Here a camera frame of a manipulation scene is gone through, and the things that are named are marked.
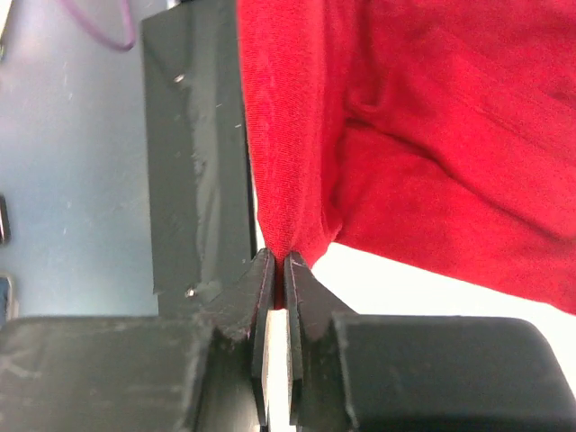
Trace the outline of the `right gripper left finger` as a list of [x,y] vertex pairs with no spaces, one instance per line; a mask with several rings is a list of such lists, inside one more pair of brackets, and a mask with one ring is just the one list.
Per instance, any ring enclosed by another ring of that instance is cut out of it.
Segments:
[[257,252],[247,271],[205,310],[213,325],[202,378],[199,426],[266,426],[268,313],[275,258]]

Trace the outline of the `red t shirt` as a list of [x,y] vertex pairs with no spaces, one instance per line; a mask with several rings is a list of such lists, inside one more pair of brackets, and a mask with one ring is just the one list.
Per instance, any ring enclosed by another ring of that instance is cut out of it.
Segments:
[[572,1],[241,1],[258,220],[575,311]]

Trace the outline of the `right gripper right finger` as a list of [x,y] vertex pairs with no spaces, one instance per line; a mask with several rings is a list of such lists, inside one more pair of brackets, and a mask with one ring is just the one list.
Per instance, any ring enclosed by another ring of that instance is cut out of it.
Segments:
[[348,426],[333,314],[353,311],[319,282],[304,258],[283,262],[287,309],[290,424]]

